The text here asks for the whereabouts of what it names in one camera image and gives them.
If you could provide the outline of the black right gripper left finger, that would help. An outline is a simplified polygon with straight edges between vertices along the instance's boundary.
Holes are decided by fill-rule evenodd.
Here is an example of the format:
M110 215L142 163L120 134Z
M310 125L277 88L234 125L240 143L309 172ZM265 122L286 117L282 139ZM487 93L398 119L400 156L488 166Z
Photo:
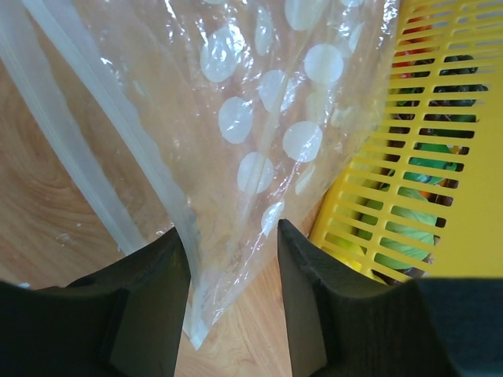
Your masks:
M2 283L2 375L172 376L190 279L172 229L67 287Z

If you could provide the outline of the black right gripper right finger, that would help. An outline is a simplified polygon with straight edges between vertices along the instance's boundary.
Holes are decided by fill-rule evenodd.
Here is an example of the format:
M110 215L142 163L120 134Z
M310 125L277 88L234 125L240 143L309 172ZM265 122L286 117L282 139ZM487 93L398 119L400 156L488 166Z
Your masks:
M501 280L387 286L332 258L286 219L277 255L293 375L501 375Z

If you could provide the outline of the clear polka dot zip bag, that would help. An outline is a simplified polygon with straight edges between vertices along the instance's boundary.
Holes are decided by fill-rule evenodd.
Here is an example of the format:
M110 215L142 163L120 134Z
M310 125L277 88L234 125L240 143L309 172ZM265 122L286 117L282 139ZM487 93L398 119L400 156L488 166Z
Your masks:
M176 228L195 348L382 119L396 1L4 1L1 251L62 277Z

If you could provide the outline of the green toy cabbage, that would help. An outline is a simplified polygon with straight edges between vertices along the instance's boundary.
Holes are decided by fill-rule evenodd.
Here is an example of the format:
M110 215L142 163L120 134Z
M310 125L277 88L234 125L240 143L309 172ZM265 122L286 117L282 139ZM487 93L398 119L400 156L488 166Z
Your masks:
M446 153L446 154L454 154L454 152L459 152L460 148L454 147L452 145L437 145L437 144L428 144L428 143L416 143L414 145L414 149L426 151L426 152L437 152L437 153ZM428 167L434 168L437 170L448 170L448 171L458 171L461 170L462 164L447 162L437 159L423 159L419 157L411 157L409 159L409 165L417 166L417 167ZM457 187L458 181L450 180L444 177L437 177L435 175L430 174L418 174L415 172L406 171L403 174L403 178L407 182L417 182L423 185L431 185L431 186L442 186L442 187ZM376 187L380 192L388 192L390 189L390 185L387 182L379 182L376 183ZM422 204L428 203L437 203L438 205L449 206L452 198L449 196L440 196L433 192L431 192L430 188L423 188L421 190L417 190L416 188L410 188L406 186L400 186L397 188L397 195L403 198L414 199L420 201ZM376 199L366 199L363 203L364 207L368 207L374 210L383 211L384 202L382 200ZM390 234L393 233L393 236L382 236L378 239L378 243L383 248L387 250L396 251L402 255L405 255L410 258L414 258L415 260L422 261L425 263L431 262L431 253L423 250L421 247L416 247L412 245L411 240L415 240L418 243L421 242L425 245L435 245L436 241L440 240L440 237L436 235L434 232L428 230L423 230L417 228L418 225L428 225L430 228L432 227L443 227L441 220L445 220L439 218L430 213L426 213L419 210L414 210L407 206L399 206L393 204L391 206L391 214L400 217L400 221L392 220L392 221L384 221L384 229L388 231ZM407 225L403 222L403 219L407 221L411 221L413 225ZM372 226L375 228L375 225L378 223L377 216L362 213L360 217L360 221L367 224L368 226ZM357 236L364 240L377 240L377 231L373 230L369 232L365 229L358 229ZM407 241L400 241L396 238L396 236L402 236L407 238ZM378 252L374 257L374 261L386 266L390 269L394 269L397 271L402 271L406 273L407 271L412 271L412 269L416 268L409 263L401 262L395 258L391 258L385 254Z

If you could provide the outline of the yellow plastic basket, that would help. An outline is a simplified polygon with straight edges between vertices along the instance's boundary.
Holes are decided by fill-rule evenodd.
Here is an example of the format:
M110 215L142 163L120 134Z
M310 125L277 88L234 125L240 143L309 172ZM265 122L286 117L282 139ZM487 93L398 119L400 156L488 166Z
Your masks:
M501 277L501 2L402 3L384 120L310 239L387 284Z

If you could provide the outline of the black toy grapes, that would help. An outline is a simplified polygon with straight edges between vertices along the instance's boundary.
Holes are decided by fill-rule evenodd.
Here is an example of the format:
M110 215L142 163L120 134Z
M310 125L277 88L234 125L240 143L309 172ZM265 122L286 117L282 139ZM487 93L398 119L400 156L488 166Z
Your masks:
M391 102L395 112L391 118L403 122L420 120L424 125L420 133L440 137L469 138L471 132L467 130L437 128L434 123L475 123L477 116L470 112L477 99L474 95L486 92L489 88L470 78L479 70L477 67L454 68L453 63L471 61L474 57L468 54L452 55L444 58L447 68L438 73L432 73L428 68L419 71L407 72L400 76L401 79L438 79L443 76L453 76L456 80L447 84L435 84L431 90L426 90L424 85L407 84L394 88L391 94L399 95L399 99Z

